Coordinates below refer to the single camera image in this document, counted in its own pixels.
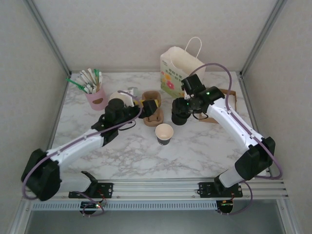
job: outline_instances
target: white wall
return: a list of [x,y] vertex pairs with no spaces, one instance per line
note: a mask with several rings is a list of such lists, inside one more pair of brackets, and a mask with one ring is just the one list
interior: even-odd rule
[[203,41],[200,60],[238,71],[275,2],[35,0],[70,69],[104,71],[159,71],[160,55],[193,36]]
[[1,1],[1,234],[19,204],[20,177],[31,152],[47,146],[65,77],[23,1]]
[[276,141],[304,233],[312,217],[311,12],[311,0],[288,0],[245,78],[259,128]]

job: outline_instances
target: cardboard box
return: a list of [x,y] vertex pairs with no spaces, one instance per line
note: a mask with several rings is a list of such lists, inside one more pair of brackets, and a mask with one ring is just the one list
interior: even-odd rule
[[[228,90],[227,89],[219,89],[219,90],[221,90],[221,92],[224,94],[224,95],[226,95],[227,94],[227,92],[228,92]],[[235,99],[235,105],[234,106],[232,106],[233,108],[234,108],[234,110],[236,111],[236,103],[237,103],[237,96],[236,96],[236,92],[235,91],[233,91],[233,90],[231,90],[230,91],[230,95],[233,95],[234,96],[234,99]],[[199,114],[199,121],[202,121],[202,122],[207,122],[207,123],[218,123],[214,118],[211,118],[211,117],[209,117],[209,118],[206,118],[206,116],[205,115],[203,115],[202,113],[201,114]]]

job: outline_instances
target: pink cup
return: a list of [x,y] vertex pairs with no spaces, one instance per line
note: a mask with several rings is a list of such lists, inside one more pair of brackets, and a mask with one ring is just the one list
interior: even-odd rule
[[107,106],[107,97],[102,86],[100,87],[99,91],[97,91],[95,94],[85,93],[85,95],[93,110],[102,111]]

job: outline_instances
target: camera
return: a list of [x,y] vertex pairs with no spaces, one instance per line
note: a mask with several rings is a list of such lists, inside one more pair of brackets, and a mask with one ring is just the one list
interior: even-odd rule
[[217,87],[206,88],[196,74],[186,77],[181,82],[182,90],[190,98],[180,97],[172,102],[171,120],[175,125],[185,124],[191,115],[195,117],[194,114],[205,114],[209,105],[213,105],[215,100],[225,98]]

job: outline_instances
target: white paper bag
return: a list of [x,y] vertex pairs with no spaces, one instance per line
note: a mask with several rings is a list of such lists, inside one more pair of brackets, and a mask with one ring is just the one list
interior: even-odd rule
[[[190,55],[186,51],[190,41],[194,38],[197,38],[200,41],[200,48],[196,57]],[[180,47],[174,46],[160,56],[160,87],[173,98],[184,97],[184,91],[181,89],[181,80],[186,78],[196,68],[204,65],[203,62],[197,59],[201,46],[202,43],[200,38],[193,37],[189,40],[184,50]],[[205,67],[199,69],[196,74],[199,79],[202,80],[205,75]]]

